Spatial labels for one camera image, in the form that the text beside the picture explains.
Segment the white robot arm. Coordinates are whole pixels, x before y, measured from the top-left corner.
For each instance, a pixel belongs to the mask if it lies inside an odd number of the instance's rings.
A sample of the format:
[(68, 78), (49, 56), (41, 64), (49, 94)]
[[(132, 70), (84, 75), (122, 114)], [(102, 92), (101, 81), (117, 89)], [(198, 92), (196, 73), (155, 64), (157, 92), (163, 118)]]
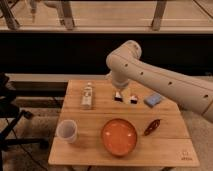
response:
[(134, 80), (213, 123), (213, 82), (159, 68), (140, 61), (142, 49), (128, 40), (106, 58), (114, 87)]

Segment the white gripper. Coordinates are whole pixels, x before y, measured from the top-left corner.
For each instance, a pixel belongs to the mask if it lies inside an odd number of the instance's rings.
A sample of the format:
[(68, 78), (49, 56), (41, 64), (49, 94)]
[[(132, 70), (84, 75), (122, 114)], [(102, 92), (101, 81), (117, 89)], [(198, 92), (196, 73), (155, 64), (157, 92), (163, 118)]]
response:
[(126, 88), (129, 85), (129, 79), (120, 73), (110, 71), (107, 75), (106, 78), (112, 83), (112, 85), (122, 91), (122, 97), (123, 101), (125, 103), (130, 102), (131, 98), (131, 90), (129, 88)]

